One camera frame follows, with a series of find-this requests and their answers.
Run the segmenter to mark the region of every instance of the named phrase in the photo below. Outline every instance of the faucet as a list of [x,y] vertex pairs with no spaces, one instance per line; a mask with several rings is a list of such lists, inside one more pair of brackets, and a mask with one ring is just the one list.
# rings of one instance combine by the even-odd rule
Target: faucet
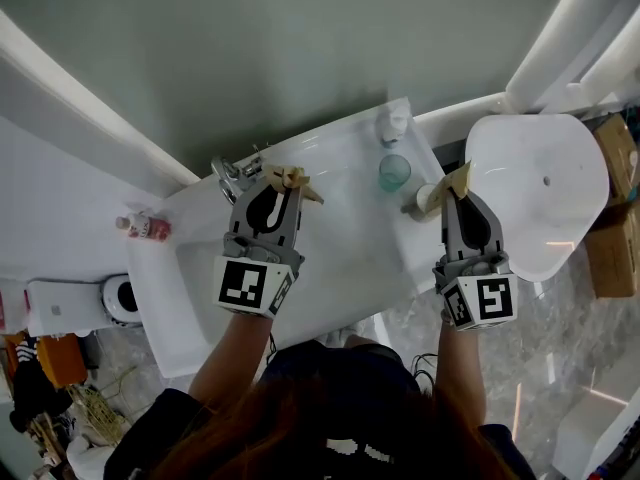
[[236,204],[240,193],[249,190],[262,174],[263,160],[260,150],[255,144],[253,149],[257,156],[244,167],[237,167],[222,156],[214,156],[211,159],[211,169],[220,178],[220,190],[231,205]]

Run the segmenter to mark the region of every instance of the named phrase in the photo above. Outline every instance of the orange item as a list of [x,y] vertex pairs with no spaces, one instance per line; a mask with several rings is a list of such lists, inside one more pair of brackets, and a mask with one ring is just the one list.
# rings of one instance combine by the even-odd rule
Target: orange item
[[55,388],[80,384],[87,379],[87,368],[75,334],[66,334],[62,338],[43,336],[37,350],[42,369]]

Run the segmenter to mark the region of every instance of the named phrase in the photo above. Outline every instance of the teal glass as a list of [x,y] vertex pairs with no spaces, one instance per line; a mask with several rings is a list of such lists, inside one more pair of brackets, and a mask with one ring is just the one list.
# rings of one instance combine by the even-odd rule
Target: teal glass
[[380,161],[378,183],[386,192],[395,192],[411,177],[411,165],[400,155],[387,155]]

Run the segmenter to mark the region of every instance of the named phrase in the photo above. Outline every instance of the white sink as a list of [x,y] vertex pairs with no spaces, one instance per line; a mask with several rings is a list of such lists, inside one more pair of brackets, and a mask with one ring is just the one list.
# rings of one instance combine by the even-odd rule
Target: white sink
[[[425,182],[443,176],[413,121],[393,149],[412,166],[394,194],[377,182],[389,150],[379,143],[389,106],[350,116],[263,151],[267,163],[297,165],[324,205],[305,201],[296,250],[306,257],[274,325],[279,348],[375,314],[435,284],[444,254],[441,221],[416,223],[400,212]],[[165,377],[195,372],[221,338],[230,313],[214,306],[213,263],[231,206],[210,176],[156,208],[173,225],[167,243],[128,240],[129,275],[151,347]]]
[[465,157],[469,186],[500,220],[511,269],[527,281],[553,276],[607,202],[604,158],[573,116],[484,117]]

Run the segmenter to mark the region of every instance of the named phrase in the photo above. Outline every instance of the pink label bottle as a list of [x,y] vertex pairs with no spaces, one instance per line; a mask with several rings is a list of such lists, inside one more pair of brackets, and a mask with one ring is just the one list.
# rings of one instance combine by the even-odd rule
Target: pink label bottle
[[157,242],[164,242],[171,234],[171,224],[166,220],[139,213],[118,217],[116,227],[127,231],[131,238],[148,238]]

